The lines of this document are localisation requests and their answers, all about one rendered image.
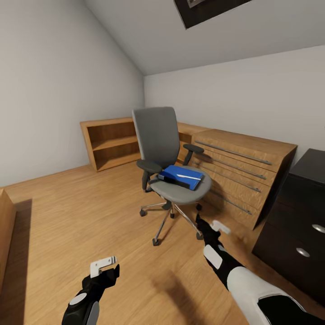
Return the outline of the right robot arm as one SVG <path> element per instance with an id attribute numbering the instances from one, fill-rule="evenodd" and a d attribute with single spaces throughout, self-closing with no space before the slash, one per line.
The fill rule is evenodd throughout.
<path id="1" fill-rule="evenodd" d="M 249 325 L 325 325 L 325 320 L 308 314 L 285 291 L 264 281 L 226 252 L 219 229 L 230 229 L 214 220 L 213 225 L 196 215 L 197 229 L 203 234 L 203 255 L 227 287 Z"/>

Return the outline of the folder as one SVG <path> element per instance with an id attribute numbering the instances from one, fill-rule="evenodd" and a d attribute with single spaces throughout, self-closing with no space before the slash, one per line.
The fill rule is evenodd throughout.
<path id="1" fill-rule="evenodd" d="M 183 187 L 187 187 L 189 189 L 194 190 L 198 185 L 200 180 L 180 177 L 178 175 L 189 176 L 194 178 L 202 179 L 203 173 L 192 171 L 190 169 L 177 167 L 170 165 L 168 168 L 162 171 L 162 173 L 158 174 L 158 178 L 168 181 L 170 183 L 174 183 Z"/>

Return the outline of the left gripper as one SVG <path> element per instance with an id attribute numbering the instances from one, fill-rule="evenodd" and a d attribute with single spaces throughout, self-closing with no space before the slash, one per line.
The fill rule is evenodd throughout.
<path id="1" fill-rule="evenodd" d="M 114 269 L 107 269 L 102 272 L 99 276 L 90 278 L 85 277 L 82 280 L 83 288 L 85 289 L 89 285 L 96 283 L 102 288 L 102 294 L 106 288 L 110 288 L 116 284 L 116 278 L 119 277 L 119 265 Z"/>

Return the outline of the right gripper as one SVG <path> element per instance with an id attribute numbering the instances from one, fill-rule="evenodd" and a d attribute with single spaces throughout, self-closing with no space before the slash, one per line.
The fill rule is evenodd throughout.
<path id="1" fill-rule="evenodd" d="M 196 215 L 195 222 L 197 223 L 197 229 L 202 232 L 203 238 L 205 238 L 207 235 L 215 235 L 217 238 L 221 236 L 220 231 L 216 232 L 213 230 L 209 223 L 201 219 L 199 214 Z"/>

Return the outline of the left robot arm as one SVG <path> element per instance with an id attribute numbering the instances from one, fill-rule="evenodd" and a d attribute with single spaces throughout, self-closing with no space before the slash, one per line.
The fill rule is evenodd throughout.
<path id="1" fill-rule="evenodd" d="M 83 289 L 68 304 L 62 325 L 96 325 L 99 317 L 99 301 L 106 288 L 116 284 L 119 265 L 114 269 L 101 271 L 102 268 L 117 262 L 115 256 L 97 260 L 91 264 L 90 276 L 82 280 Z"/>

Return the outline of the swivel chair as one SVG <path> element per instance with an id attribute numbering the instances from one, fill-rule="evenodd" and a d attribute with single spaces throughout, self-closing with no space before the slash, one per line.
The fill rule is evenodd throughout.
<path id="1" fill-rule="evenodd" d="M 212 179 L 205 171 L 190 167 L 189 163 L 193 152 L 204 153 L 204 149 L 193 144 L 183 145 L 189 152 L 183 165 L 180 167 L 203 173 L 202 179 L 194 190 L 160 179 L 158 174 L 162 173 L 170 165 L 174 166 L 180 152 L 180 139 L 175 110 L 173 107 L 144 107 L 133 109 L 132 116 L 142 158 L 137 160 L 136 164 L 144 170 L 142 176 L 143 191 L 145 193 L 157 192 L 159 196 L 166 200 L 165 203 L 140 207 L 141 216 L 145 215 L 143 209 L 146 208 L 162 207 L 167 210 L 166 217 L 156 237 L 153 239 L 153 245 L 159 245 L 159 234 L 168 216 L 170 215 L 171 218 L 175 217 L 175 210 L 197 231 L 197 240 L 203 240 L 202 232 L 197 229 L 197 226 L 178 206 L 197 204 L 196 209 L 202 209 L 198 200 L 209 192 L 212 186 Z"/>

